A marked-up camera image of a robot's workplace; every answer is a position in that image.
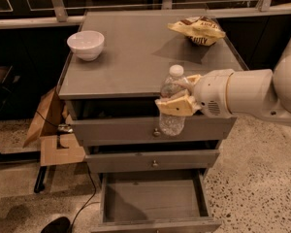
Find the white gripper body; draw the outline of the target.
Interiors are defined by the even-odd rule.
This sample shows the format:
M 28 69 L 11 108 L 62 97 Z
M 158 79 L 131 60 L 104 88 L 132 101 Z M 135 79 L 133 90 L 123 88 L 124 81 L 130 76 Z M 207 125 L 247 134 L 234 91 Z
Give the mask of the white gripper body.
M 202 76 L 194 86 L 194 97 L 207 117 L 229 118 L 227 87 L 232 69 L 214 70 Z

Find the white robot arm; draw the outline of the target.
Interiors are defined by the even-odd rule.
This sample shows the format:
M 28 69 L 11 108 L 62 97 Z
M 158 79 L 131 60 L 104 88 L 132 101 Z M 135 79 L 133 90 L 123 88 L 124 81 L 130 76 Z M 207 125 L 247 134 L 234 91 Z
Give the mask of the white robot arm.
M 251 115 L 264 121 L 291 126 L 291 38 L 273 70 L 214 70 L 204 76 L 185 77 L 183 68 L 170 68 L 155 100 L 160 113 L 191 117 L 230 118 Z

